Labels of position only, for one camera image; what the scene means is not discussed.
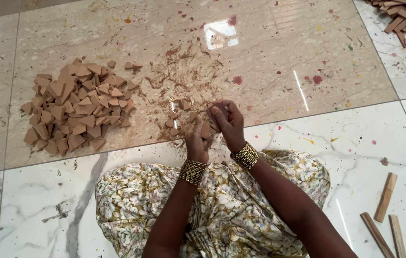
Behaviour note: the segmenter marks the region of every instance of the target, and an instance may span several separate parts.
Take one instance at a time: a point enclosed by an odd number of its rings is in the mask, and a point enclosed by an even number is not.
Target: stack of bangles
[[[259,159],[259,153],[248,142],[239,153],[231,153],[232,158],[242,169],[249,171]],[[187,159],[180,170],[179,178],[199,186],[207,164]]]

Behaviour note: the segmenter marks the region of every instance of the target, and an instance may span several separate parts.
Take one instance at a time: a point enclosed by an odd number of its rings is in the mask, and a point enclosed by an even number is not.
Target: floral fabric
[[[320,207],[330,189],[326,168],[311,154],[263,150],[261,158]],[[121,258],[141,257],[179,167],[130,164],[97,183],[97,222]],[[276,214],[260,186],[234,161],[211,163],[189,213],[181,257],[302,256],[303,244]]]

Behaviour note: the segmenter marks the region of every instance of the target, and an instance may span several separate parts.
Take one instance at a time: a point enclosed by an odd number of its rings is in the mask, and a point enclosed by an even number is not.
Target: person
[[[235,103],[213,103],[234,161],[208,164],[212,140],[197,116],[182,168],[140,163],[101,176],[97,221],[118,255],[356,258],[321,211],[326,168],[304,152],[255,151]]]

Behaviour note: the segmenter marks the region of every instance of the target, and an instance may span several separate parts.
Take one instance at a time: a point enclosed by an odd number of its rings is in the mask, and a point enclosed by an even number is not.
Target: woman's left hand
[[[212,144],[212,138],[206,140],[201,137],[203,121],[200,115],[196,116],[195,121],[193,129],[185,134],[187,158],[207,164],[209,161],[208,149]]]

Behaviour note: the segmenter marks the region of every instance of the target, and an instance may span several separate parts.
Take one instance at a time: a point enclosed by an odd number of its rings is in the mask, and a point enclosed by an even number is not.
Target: woman's right hand
[[[214,101],[213,104],[223,105],[224,108],[228,107],[228,120],[217,106],[211,107],[211,113],[217,120],[217,124],[222,131],[229,150],[232,153],[239,153],[244,145],[246,145],[246,140],[244,140],[243,115],[233,101],[217,100]]]

